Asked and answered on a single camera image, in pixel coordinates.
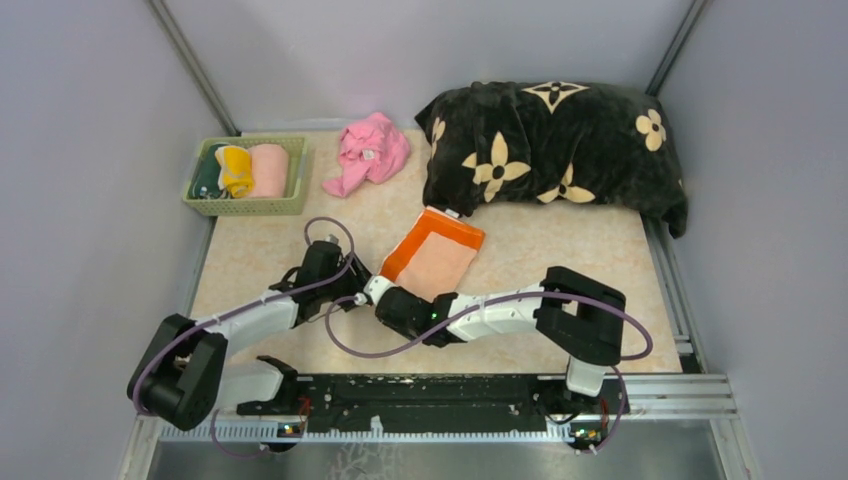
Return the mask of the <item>black floral pillow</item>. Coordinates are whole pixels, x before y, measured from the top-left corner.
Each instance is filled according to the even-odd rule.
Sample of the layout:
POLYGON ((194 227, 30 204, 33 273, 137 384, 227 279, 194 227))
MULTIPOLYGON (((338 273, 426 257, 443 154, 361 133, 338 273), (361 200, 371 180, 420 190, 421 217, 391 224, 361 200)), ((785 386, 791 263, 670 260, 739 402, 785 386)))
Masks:
POLYGON ((688 198, 660 101, 605 83, 474 82, 416 116, 431 151, 425 205, 471 216, 496 202, 617 205, 674 238, 688 198))

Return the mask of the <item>grey yellow duck towel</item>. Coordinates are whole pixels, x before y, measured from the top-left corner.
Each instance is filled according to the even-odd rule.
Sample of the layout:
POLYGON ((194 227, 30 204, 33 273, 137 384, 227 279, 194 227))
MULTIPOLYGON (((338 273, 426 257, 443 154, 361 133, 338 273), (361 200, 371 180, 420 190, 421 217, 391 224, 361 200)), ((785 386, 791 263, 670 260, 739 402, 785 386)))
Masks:
POLYGON ((218 186, 229 197, 246 197, 254 188, 252 157, 250 152, 239 146, 225 145, 214 152, 220 172, 218 186))

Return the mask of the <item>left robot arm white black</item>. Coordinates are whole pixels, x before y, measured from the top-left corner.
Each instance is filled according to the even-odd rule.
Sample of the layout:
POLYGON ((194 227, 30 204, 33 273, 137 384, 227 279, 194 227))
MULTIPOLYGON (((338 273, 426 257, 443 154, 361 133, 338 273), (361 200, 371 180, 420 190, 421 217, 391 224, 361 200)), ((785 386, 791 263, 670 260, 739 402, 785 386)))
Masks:
POLYGON ((182 431, 216 410, 288 413, 300 399, 296 370, 269 356, 234 365, 228 359, 306 323, 327 303, 354 308, 351 296, 371 276, 354 252, 343 253, 329 240, 315 241, 301 264, 256 300, 199 320, 181 314, 163 319, 128 382, 127 396, 138 412, 182 431))

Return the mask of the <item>orange peach towel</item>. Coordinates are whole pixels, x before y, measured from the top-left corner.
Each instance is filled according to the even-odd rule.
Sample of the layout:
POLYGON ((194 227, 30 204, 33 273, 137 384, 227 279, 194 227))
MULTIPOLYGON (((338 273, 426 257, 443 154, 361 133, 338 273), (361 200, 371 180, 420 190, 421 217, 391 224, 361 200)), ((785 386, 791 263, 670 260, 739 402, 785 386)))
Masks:
POLYGON ((427 301, 456 290, 477 256, 485 232, 427 207, 385 258, 380 275, 427 301))

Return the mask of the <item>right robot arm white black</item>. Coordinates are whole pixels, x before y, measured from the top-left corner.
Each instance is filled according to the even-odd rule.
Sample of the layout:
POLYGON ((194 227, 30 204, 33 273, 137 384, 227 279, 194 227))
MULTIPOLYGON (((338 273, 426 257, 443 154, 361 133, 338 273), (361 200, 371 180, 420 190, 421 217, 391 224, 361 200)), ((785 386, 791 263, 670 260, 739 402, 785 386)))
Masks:
POLYGON ((440 294, 425 300, 383 276, 374 276, 364 294, 376 318, 415 340, 441 322, 446 326, 423 340, 443 348, 493 335, 538 332, 570 356, 563 398, 576 412, 590 411, 602 398, 609 367, 622 359, 626 296, 574 270, 554 266, 539 282, 489 295, 440 294))

